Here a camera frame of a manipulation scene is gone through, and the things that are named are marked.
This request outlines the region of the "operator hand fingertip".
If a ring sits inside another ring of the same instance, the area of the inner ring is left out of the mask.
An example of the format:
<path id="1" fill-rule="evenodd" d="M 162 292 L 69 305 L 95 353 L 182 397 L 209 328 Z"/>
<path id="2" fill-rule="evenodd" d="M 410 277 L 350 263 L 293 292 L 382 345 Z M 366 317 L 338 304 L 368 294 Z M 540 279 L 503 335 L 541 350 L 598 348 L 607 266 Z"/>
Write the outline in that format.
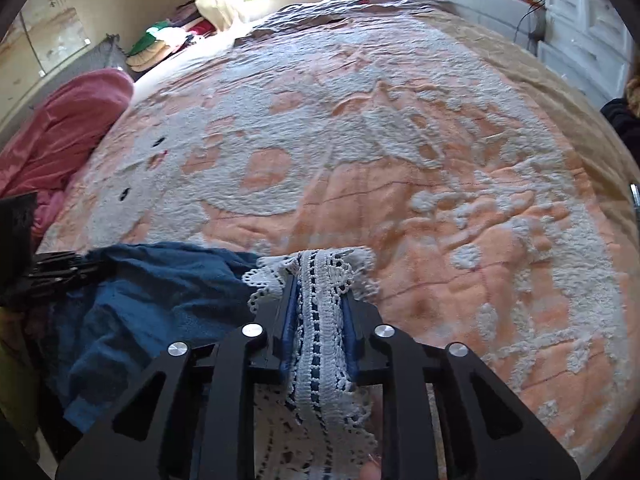
<path id="1" fill-rule="evenodd" d="M 380 480 L 382 474 L 383 400 L 381 393 L 371 396 L 370 428 L 376 439 L 375 450 L 368 455 L 359 473 L 359 480 Z"/>

